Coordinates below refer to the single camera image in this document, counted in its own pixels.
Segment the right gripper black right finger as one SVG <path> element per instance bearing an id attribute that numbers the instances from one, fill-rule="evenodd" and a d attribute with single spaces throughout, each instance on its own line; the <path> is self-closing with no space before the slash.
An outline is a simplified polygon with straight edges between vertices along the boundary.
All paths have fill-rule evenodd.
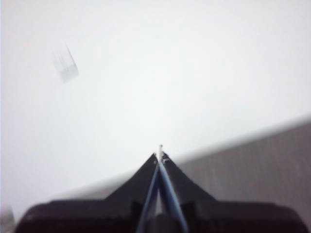
<path id="1" fill-rule="evenodd" d="M 305 232 L 299 215 L 288 207 L 218 200 L 189 178 L 163 149 L 159 149 L 158 160 L 181 222 L 190 233 Z"/>

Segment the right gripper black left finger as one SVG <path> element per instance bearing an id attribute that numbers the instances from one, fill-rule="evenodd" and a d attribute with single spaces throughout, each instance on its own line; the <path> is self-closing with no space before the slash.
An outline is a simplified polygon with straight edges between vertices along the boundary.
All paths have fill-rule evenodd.
<path id="1" fill-rule="evenodd" d="M 133 233 L 158 168 L 152 154 L 138 171 L 104 199 L 54 200 L 31 207 L 17 233 Z"/>

